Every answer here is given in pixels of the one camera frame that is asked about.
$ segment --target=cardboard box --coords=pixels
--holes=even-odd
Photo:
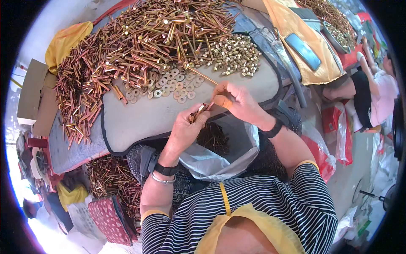
[[[37,121],[41,89],[47,71],[47,65],[35,59],[31,60],[18,102],[17,120],[19,124],[33,125]]]
[[[51,132],[58,112],[55,84],[56,76],[48,72],[48,66],[32,59],[21,89],[17,120],[20,124],[34,125],[34,135],[47,137]]]

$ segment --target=watch strap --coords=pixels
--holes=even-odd
[[[276,119],[276,123],[275,123],[274,127],[270,131],[261,131],[261,132],[267,138],[271,139],[271,138],[275,137],[280,132],[283,125],[289,126],[289,119],[279,109],[275,109],[275,108],[271,109],[269,114]]]
[[[164,167],[160,165],[159,163],[155,164],[154,171],[157,171],[164,176],[173,176],[176,172],[179,170],[179,164],[174,166],[174,167]]]

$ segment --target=pile of washers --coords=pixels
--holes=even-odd
[[[196,97],[194,88],[201,86],[205,81],[200,75],[186,74],[186,70],[178,68],[173,68],[168,72],[152,69],[148,76],[147,87],[125,87],[125,96],[129,102],[137,102],[138,95],[148,94],[148,99],[152,99],[161,96],[168,97],[173,92],[173,98],[183,104],[187,99],[192,100]]]

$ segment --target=yellow plastic bag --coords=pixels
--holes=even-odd
[[[63,61],[72,48],[76,47],[93,29],[93,23],[88,21],[72,25],[59,30],[45,53],[45,63],[52,74],[57,74],[57,67]]]
[[[84,202],[84,199],[89,196],[89,193],[87,193],[87,190],[83,185],[76,187],[71,192],[69,192],[69,190],[61,182],[58,182],[56,184],[56,187],[58,190],[60,204],[62,205],[65,212],[68,212],[67,205],[82,203]]]

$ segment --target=woman's arm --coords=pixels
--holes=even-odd
[[[200,130],[210,116],[205,111],[199,115],[196,121],[189,123],[189,115],[196,112],[200,104],[179,113],[173,125],[171,136],[162,151],[158,163],[163,167],[174,167],[179,163],[180,154],[186,150],[197,138]],[[153,175],[159,180],[171,181],[175,176],[164,176],[158,172]],[[159,210],[169,215],[173,198],[173,184],[164,184],[153,179],[151,175],[145,181],[141,194],[140,211],[143,215],[148,210]]]
[[[372,74],[372,71],[369,68],[365,57],[361,57],[360,64],[362,67],[362,71],[367,75],[368,82],[369,82],[369,90],[370,90],[371,94],[379,96],[378,85],[375,83],[374,75]]]
[[[273,128],[272,122],[264,122],[266,126],[263,131],[269,131]],[[303,161],[315,161],[313,154],[306,143],[293,131],[283,126],[279,133],[269,139],[275,147],[276,155],[286,168],[289,178],[292,177],[296,167]]]
[[[379,71],[379,68],[375,65],[375,61],[373,56],[371,55],[371,52],[368,47],[368,41],[365,36],[362,37],[362,48],[364,49],[365,56],[368,59],[368,66],[371,68],[372,74],[375,74]]]
[[[224,94],[230,93],[235,101],[232,102]],[[213,92],[213,101],[227,108],[235,117],[256,125],[263,131],[270,131],[275,125],[275,118],[266,113],[249,94],[246,87],[237,87],[228,82],[221,82]],[[310,149],[293,131],[283,127],[280,132],[270,139],[276,154],[285,166],[289,177],[293,175],[296,166],[302,161],[315,161]]]

